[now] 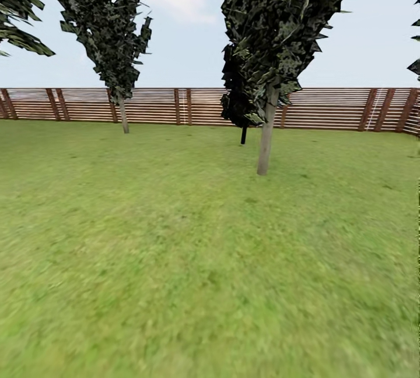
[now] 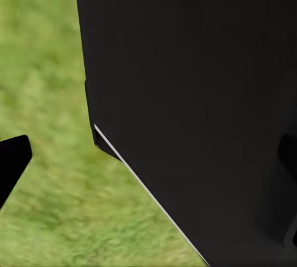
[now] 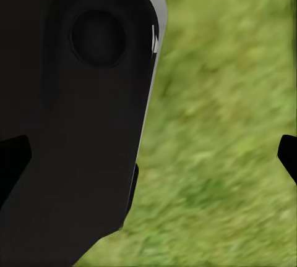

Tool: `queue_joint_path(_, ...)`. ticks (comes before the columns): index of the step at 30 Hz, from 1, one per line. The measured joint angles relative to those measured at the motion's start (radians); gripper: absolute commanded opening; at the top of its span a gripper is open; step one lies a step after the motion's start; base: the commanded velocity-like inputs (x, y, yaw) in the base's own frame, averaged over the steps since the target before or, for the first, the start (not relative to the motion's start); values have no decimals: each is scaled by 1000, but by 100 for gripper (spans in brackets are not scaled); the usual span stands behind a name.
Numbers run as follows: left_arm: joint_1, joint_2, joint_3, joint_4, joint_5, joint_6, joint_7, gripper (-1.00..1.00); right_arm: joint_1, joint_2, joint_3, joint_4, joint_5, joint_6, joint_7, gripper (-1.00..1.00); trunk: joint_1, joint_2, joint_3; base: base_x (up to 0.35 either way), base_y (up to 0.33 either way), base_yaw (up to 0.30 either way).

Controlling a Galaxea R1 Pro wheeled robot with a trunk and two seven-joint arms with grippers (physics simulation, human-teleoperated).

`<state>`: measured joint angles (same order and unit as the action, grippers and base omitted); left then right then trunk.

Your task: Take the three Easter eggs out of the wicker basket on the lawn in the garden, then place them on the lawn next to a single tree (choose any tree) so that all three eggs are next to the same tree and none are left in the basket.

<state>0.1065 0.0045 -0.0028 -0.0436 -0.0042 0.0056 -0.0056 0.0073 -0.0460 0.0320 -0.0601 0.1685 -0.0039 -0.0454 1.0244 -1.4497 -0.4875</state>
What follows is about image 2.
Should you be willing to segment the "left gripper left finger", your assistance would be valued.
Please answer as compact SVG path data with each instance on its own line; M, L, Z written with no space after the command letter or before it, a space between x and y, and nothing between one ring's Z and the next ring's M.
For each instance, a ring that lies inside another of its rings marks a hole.
M32 159L27 135L0 142L0 209Z

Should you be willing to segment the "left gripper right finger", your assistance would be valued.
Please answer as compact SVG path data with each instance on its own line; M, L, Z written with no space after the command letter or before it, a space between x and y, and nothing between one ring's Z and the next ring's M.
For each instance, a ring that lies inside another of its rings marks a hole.
M277 157L297 185L297 137L282 135Z

